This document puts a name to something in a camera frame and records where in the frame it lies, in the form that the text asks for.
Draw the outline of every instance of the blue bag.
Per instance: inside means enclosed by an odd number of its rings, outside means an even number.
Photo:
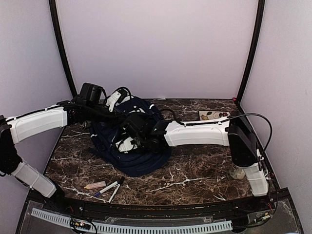
[[[154,119],[155,124],[163,120],[160,111],[150,102],[133,97],[132,100],[121,103],[118,109],[122,112],[143,112]],[[91,122],[91,140],[97,149],[97,155],[104,161],[111,163],[115,168],[131,177],[142,176],[162,167],[171,156],[168,147],[159,153],[140,152],[131,150],[129,153],[120,153],[114,147],[119,134],[119,126],[109,127],[106,123]]]

